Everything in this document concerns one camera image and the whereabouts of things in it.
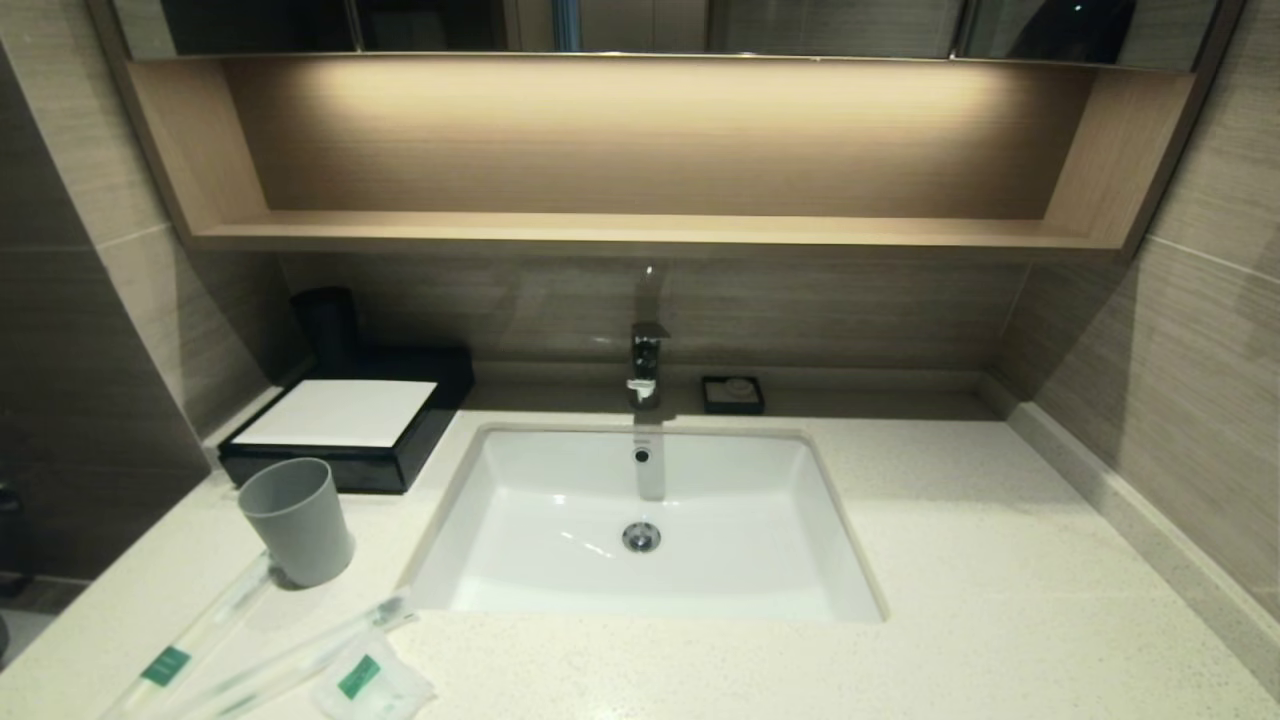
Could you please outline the grey plastic cup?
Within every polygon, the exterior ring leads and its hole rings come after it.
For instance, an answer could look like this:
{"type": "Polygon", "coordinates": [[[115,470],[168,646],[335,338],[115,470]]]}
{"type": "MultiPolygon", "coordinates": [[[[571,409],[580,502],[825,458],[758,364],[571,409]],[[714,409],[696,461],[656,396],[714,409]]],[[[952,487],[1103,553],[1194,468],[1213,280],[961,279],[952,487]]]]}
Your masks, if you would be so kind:
{"type": "Polygon", "coordinates": [[[332,582],[355,559],[333,471],[320,459],[292,459],[259,471],[241,487],[238,505],[294,587],[332,582]]]}

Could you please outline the black amenity drawer box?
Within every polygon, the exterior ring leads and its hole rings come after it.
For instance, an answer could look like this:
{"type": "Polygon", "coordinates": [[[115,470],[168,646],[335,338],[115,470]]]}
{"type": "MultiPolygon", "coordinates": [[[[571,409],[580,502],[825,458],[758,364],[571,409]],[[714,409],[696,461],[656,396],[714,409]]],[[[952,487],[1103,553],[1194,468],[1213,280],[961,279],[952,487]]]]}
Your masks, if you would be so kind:
{"type": "Polygon", "coordinates": [[[475,384],[462,347],[374,347],[314,370],[218,445],[236,486],[275,462],[323,460],[342,493],[403,495],[475,384]]]}

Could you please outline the chrome faucet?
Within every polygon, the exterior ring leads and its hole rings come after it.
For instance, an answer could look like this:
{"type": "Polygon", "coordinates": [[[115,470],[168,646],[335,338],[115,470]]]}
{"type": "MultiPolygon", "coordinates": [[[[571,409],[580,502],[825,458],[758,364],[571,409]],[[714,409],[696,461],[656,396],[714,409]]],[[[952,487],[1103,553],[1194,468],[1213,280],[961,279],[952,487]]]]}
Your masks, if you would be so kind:
{"type": "Polygon", "coordinates": [[[660,404],[660,347],[671,337],[660,322],[660,291],[666,278],[663,263],[646,263],[635,286],[634,320],[630,325],[628,402],[636,411],[649,411],[660,404]]]}

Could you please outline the black soap dish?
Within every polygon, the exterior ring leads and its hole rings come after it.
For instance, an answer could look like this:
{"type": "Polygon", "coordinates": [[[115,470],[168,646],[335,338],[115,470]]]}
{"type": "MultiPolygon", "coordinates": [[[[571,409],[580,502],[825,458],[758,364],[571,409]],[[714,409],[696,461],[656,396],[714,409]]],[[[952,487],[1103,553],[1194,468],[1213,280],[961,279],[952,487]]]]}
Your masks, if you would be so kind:
{"type": "Polygon", "coordinates": [[[704,410],[712,415],[751,416],[763,415],[765,411],[765,398],[760,384],[755,377],[751,378],[756,386],[756,393],[750,398],[735,398],[724,392],[724,378],[746,375],[704,375],[701,378],[701,391],[704,410]]]}

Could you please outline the white sink basin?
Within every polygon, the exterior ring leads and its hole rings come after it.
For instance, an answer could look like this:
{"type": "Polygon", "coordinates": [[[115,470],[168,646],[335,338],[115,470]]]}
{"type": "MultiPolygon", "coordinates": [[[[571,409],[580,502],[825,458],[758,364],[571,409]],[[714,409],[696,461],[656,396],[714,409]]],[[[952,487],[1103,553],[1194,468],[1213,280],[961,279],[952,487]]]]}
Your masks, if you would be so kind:
{"type": "Polygon", "coordinates": [[[796,436],[488,427],[410,566],[421,609],[881,624],[826,470],[796,436]],[[632,553],[649,521],[660,547],[632,553]]]}

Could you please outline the black cup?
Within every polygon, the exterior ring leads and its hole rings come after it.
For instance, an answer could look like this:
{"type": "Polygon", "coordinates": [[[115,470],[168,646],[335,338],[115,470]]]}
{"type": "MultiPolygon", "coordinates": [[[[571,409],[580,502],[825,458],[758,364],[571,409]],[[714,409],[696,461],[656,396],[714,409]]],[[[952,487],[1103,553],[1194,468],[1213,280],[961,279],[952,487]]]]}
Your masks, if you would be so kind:
{"type": "Polygon", "coordinates": [[[348,369],[358,360],[358,319],[355,296],[346,287],[328,286],[291,296],[291,307],[320,368],[348,369]]]}

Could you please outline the wrapped toothbrush clear sleeve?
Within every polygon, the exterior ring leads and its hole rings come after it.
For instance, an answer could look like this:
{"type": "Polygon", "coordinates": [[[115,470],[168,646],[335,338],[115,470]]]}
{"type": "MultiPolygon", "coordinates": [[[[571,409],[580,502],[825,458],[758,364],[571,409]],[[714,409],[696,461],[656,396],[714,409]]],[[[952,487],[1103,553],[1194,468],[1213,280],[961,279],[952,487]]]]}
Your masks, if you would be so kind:
{"type": "Polygon", "coordinates": [[[175,707],[161,711],[157,720],[237,720],[317,675],[365,633],[393,629],[411,615],[407,592],[397,592],[288,650],[214,682],[175,707]]]}

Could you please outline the mirror cabinet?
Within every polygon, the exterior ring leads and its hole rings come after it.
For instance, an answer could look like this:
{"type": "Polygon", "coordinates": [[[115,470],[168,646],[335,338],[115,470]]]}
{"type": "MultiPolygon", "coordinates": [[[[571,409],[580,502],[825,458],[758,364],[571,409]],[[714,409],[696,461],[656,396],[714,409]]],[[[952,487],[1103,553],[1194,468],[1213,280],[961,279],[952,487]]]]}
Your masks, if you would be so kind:
{"type": "Polygon", "coordinates": [[[138,61],[550,53],[1189,70],[1222,0],[106,0],[138,61]]]}

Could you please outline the small sachet green label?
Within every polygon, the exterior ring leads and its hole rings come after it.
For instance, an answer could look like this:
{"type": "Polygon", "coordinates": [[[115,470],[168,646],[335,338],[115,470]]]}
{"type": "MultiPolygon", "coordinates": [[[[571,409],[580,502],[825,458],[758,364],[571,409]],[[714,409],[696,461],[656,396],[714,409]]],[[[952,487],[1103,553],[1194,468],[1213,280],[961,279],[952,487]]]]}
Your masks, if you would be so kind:
{"type": "Polygon", "coordinates": [[[436,688],[399,657],[384,632],[367,632],[340,650],[308,697],[329,720],[413,720],[436,698],[436,688]]]}

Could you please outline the wrapped toothbrush green label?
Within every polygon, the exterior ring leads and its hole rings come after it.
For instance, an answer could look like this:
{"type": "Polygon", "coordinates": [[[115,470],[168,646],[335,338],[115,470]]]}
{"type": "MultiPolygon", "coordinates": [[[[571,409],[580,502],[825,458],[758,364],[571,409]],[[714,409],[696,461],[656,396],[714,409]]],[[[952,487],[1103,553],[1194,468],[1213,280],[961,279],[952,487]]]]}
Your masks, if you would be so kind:
{"type": "Polygon", "coordinates": [[[150,720],[220,648],[271,583],[270,553],[261,552],[100,715],[99,720],[150,720]]]}

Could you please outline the wooden wall shelf niche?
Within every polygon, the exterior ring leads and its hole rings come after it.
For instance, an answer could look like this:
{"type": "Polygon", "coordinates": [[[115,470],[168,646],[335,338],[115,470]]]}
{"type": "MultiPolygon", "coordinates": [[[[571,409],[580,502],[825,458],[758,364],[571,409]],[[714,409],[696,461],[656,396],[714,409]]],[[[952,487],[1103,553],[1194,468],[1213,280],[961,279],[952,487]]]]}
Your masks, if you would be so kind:
{"type": "Polygon", "coordinates": [[[119,51],[108,65],[193,250],[1001,261],[1132,258],[1215,69],[119,51]]]}

